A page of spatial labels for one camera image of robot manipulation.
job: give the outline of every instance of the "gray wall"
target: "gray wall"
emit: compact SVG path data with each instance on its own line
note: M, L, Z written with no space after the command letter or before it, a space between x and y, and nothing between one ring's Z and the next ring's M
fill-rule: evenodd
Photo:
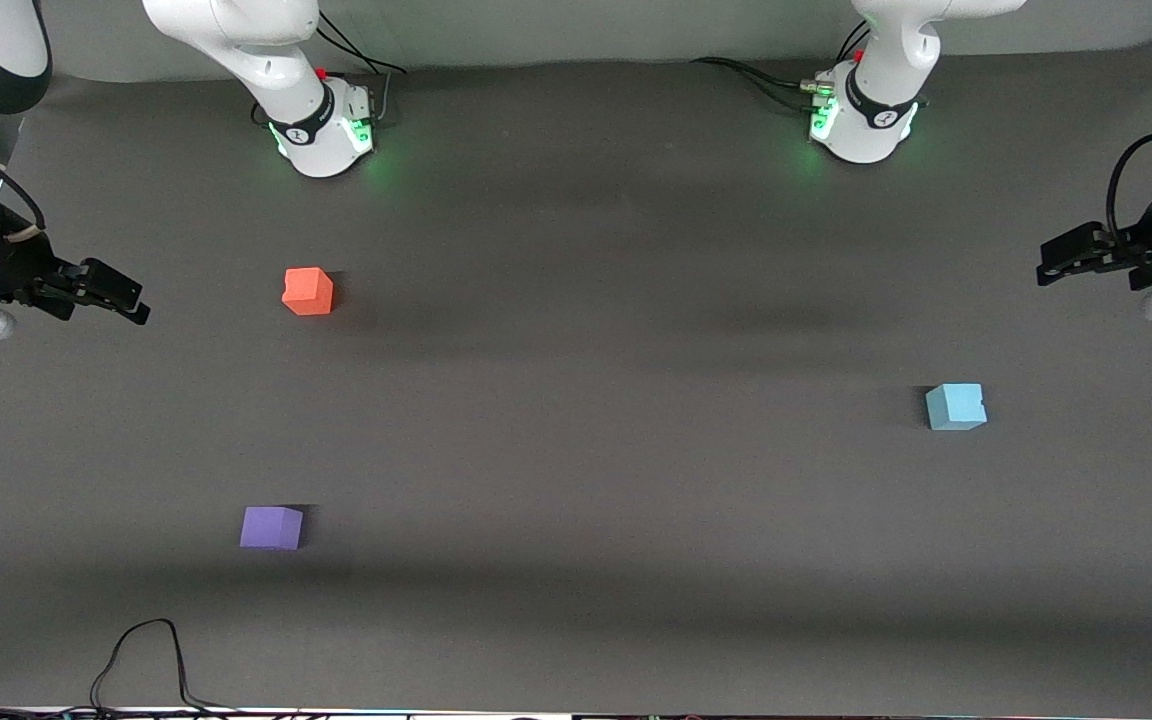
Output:
M846 0L321 0L370 54L410 67L568 60L823 58L858 22ZM223 77L160 36L141 0L46 0L60 73L142 82ZM1152 0L1030 0L1007 17L942 26L947 53L1114 50L1152 41ZM317 65L344 59L309 41Z

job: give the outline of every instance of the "gray table surface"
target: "gray table surface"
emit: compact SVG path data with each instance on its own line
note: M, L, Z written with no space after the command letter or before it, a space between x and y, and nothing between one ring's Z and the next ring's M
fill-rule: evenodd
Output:
M414 73L310 181L237 83L56 88L12 169L154 316L0 343L0 703L166 615L242 705L1152 717L1152 325L1033 282L1152 131L1152 46L927 92L861 168L721 68ZM986 427L925 427L952 381ZM238 550L266 503L305 548ZM134 639L106 700L172 673Z

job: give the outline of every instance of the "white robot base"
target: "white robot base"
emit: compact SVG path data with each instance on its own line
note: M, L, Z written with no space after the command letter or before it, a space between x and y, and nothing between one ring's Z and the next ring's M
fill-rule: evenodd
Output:
M812 115L812 124L808 128L808 137L828 147L829 152L842 160L878 162L890 156L896 145L909 137L910 122L918 113L918 103L915 101L904 114L893 111L887 127L873 127L846 91L847 77L855 67L855 61L844 60L814 75L817 82L829 83L835 91L832 94L813 96L817 109ZM886 115L878 113L874 123L882 126L886 119Z
M279 131L274 123L270 123L280 154L291 161L291 167L303 176L311 179L338 176L358 158L369 154L376 142L367 89L334 77L323 83L333 96L332 113L314 137L308 137L297 128Z

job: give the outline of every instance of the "light blue cube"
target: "light blue cube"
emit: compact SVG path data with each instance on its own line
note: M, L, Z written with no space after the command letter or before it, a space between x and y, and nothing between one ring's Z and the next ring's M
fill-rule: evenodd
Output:
M933 430L970 430L983 425L984 397L978 382L947 382L927 393Z

